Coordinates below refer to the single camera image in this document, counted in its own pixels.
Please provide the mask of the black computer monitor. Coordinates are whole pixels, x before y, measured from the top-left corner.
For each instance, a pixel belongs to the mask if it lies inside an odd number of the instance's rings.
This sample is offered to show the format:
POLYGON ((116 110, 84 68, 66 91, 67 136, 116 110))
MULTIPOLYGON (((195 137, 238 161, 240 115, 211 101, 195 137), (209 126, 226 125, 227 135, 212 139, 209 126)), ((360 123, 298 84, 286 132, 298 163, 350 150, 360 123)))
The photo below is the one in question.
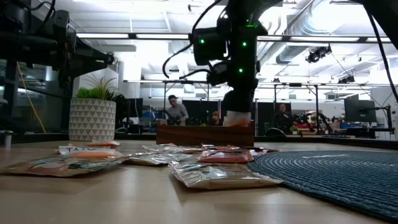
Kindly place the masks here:
POLYGON ((376 122, 375 103, 369 100, 345 99, 345 121, 347 122, 376 122))

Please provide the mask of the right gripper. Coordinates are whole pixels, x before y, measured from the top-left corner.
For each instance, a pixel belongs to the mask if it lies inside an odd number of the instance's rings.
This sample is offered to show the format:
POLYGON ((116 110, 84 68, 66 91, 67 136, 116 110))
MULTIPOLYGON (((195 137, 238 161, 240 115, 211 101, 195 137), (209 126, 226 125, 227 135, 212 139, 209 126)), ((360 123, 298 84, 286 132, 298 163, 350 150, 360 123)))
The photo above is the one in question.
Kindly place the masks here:
MULTIPOLYGON (((254 71, 246 71, 243 67, 233 67, 230 60, 224 60, 214 64, 210 72, 207 73, 207 82, 211 86, 227 83, 228 86, 254 91, 258 86, 257 74, 261 70, 259 61, 254 66, 254 71)), ((230 111, 248 113, 252 109, 252 92, 232 90, 225 94, 221 103, 223 111, 223 126, 232 125, 232 114, 230 111)))

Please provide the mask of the long fluorescent light strip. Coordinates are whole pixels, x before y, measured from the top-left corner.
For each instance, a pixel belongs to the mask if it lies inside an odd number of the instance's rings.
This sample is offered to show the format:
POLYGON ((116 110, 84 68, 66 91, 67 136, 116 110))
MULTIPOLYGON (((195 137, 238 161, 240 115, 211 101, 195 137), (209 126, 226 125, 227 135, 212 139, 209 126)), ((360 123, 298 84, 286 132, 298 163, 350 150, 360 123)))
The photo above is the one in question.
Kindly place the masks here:
POLYGON ((370 43, 377 42, 376 37, 340 37, 340 36, 287 36, 270 35, 257 38, 260 42, 291 42, 291 43, 370 43))
POLYGON ((81 39, 144 39, 144 40, 188 40, 188 34, 172 33, 77 33, 81 39))

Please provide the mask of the clear tea packet dark label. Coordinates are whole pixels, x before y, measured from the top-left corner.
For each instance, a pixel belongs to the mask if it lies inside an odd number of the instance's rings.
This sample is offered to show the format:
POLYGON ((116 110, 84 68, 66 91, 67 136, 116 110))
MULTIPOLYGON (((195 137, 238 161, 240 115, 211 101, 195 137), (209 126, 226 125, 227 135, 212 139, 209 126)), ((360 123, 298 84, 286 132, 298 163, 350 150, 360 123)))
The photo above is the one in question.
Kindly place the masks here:
POLYGON ((173 161, 181 161, 190 158, 190 154, 181 153, 136 153, 128 156, 124 161, 128 165, 141 166, 163 166, 172 163, 173 161))
POLYGON ((176 162, 169 164, 174 177, 192 189, 224 190, 267 187, 283 183, 250 171, 241 164, 176 162))

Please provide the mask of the brown packet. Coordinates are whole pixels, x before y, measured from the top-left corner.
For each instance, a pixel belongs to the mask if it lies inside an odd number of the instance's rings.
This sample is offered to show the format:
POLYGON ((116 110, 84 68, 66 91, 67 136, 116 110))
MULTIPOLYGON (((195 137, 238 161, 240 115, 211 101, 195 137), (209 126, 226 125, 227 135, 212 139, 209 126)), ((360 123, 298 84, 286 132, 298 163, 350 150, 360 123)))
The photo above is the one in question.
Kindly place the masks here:
POLYGON ((126 160, 128 160, 126 156, 115 158, 53 156, 11 164, 0 168, 0 174, 72 177, 108 169, 126 160))

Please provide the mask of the silver ventilation duct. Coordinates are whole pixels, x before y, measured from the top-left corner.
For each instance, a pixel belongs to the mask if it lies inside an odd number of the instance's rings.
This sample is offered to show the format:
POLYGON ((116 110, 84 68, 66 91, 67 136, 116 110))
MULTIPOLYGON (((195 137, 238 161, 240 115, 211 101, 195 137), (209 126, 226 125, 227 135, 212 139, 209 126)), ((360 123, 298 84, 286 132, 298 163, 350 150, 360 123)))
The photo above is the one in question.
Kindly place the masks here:
MULTIPOLYGON (((309 7, 287 29, 287 35, 327 35, 341 25, 333 19, 331 0, 313 0, 309 7)), ((308 46, 284 43, 282 51, 276 56, 276 63, 288 64, 304 52, 308 46)))

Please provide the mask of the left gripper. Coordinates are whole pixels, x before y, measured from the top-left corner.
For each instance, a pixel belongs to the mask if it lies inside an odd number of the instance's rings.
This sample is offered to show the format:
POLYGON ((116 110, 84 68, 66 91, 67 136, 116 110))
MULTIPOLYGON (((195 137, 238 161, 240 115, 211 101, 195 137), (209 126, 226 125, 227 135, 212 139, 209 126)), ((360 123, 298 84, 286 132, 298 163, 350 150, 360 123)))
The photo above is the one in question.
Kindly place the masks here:
POLYGON ((92 46, 88 45, 81 39, 76 38, 76 32, 67 31, 65 35, 57 38, 57 53, 55 56, 55 64, 52 66, 53 71, 58 72, 58 84, 60 88, 69 89, 71 77, 70 67, 72 64, 73 54, 86 57, 91 60, 103 61, 101 62, 86 62, 77 65, 74 68, 74 77, 102 70, 108 67, 107 64, 113 64, 113 53, 102 53, 92 46))

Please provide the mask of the small white post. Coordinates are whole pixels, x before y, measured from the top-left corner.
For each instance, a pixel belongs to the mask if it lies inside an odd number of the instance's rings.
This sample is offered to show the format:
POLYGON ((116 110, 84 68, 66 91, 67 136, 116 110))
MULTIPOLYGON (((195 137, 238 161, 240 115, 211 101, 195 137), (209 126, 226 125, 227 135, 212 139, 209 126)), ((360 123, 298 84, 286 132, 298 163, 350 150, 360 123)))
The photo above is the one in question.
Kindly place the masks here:
POLYGON ((13 131, 0 131, 0 149, 9 151, 11 149, 13 131))

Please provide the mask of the wooden three-compartment tray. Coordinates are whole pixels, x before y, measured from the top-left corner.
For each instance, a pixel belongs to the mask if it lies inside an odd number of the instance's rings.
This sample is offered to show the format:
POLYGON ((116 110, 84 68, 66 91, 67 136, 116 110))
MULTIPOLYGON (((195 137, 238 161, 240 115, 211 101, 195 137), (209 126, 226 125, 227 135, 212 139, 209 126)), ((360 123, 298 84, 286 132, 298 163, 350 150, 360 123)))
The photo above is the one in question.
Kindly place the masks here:
POLYGON ((157 127, 156 144, 172 143, 177 146, 253 146, 255 127, 243 126, 171 126, 157 127))

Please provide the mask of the red tea packet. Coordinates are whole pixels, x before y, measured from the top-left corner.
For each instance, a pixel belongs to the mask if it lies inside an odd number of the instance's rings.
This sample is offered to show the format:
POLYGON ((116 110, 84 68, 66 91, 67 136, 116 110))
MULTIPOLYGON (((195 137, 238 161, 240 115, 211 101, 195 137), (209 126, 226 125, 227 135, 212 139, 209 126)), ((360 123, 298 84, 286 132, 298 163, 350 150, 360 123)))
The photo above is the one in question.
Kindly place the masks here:
POLYGON ((198 162, 245 164, 254 160, 249 151, 205 151, 198 162))
POLYGON ((263 147, 239 147, 239 146, 232 146, 232 145, 215 146, 212 144, 202 144, 201 148, 203 150, 222 150, 222 151, 247 149, 247 150, 249 150, 251 152, 255 152, 255 153, 266 153, 266 152, 271 151, 270 149, 266 149, 263 147))

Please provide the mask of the round dark blue placemat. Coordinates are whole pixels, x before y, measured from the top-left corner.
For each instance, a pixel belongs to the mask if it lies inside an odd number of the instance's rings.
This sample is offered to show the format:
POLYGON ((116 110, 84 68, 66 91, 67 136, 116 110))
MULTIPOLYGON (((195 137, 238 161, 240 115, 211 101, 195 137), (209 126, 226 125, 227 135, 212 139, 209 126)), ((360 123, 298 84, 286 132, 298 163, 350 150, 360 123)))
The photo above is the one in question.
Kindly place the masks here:
POLYGON ((248 168, 301 194, 398 224, 398 153, 273 152, 256 156, 248 168))

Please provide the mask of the succulent in white patterned pot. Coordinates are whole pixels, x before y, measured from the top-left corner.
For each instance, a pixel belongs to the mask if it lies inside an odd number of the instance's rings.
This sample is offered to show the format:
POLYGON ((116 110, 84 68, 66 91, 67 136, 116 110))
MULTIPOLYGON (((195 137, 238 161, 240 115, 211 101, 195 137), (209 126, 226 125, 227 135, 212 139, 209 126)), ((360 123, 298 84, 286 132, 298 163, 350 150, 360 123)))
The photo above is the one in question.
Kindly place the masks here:
POLYGON ((90 75, 70 101, 71 141, 112 141, 115 135, 118 90, 116 79, 90 75))

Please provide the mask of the black partition panel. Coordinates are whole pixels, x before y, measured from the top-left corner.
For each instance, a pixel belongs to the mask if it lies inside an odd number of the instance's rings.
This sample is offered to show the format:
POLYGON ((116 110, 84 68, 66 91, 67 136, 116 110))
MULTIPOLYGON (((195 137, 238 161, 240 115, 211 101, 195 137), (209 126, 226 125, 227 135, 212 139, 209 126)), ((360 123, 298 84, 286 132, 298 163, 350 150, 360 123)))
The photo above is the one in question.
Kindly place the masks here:
POLYGON ((188 112, 188 126, 212 126, 212 114, 218 111, 218 102, 206 100, 183 100, 188 112))
POLYGON ((274 127, 274 104, 260 102, 257 104, 258 136, 265 136, 269 128, 274 127))

